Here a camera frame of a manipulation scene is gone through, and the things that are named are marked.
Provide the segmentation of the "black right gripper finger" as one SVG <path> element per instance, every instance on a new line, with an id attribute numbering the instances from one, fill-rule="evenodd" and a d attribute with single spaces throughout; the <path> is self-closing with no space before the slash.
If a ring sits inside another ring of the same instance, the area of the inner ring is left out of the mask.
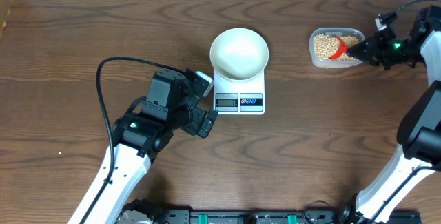
<path id="1" fill-rule="evenodd" d="M 357 59 L 370 59 L 376 55 L 378 51 L 378 40 L 375 37 L 366 38 L 364 41 L 347 49 L 350 57 Z"/>
<path id="2" fill-rule="evenodd" d="M 358 58 L 363 61 L 364 63 L 367 63 L 372 66 L 379 66 L 380 62 L 376 58 L 376 55 L 374 54 L 360 54 L 358 55 Z"/>

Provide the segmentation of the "red plastic measuring scoop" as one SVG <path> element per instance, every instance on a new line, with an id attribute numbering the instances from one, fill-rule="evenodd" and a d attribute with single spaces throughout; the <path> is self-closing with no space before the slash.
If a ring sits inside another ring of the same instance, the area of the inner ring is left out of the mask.
<path id="1" fill-rule="evenodd" d="M 335 38 L 339 41 L 339 47 L 336 50 L 336 52 L 329 57 L 331 60 L 338 59 L 348 50 L 348 47 L 346 46 L 345 42 L 339 36 L 335 36 Z"/>

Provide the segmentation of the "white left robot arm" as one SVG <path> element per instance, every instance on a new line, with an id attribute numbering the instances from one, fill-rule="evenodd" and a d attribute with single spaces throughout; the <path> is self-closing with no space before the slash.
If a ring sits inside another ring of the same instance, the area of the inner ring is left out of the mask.
<path id="1" fill-rule="evenodd" d="M 212 86 L 212 78 L 200 71 L 157 70 L 147 96 L 135 99 L 115 121 L 111 146 L 69 222 L 115 223 L 128 196 L 175 130 L 207 137 L 218 113 L 197 105 Z"/>

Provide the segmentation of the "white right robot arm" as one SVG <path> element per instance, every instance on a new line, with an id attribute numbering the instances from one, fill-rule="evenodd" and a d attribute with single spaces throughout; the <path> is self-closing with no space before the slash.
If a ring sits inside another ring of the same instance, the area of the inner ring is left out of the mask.
<path id="1" fill-rule="evenodd" d="M 409 37 L 397 39 L 395 10 L 380 15 L 372 37 L 347 54 L 369 65 L 390 69 L 397 64 L 427 69 L 428 89 L 402 119 L 398 146 L 379 175 L 357 193 L 337 223 L 386 223 L 400 201 L 424 178 L 440 171 L 440 7 L 421 9 Z"/>

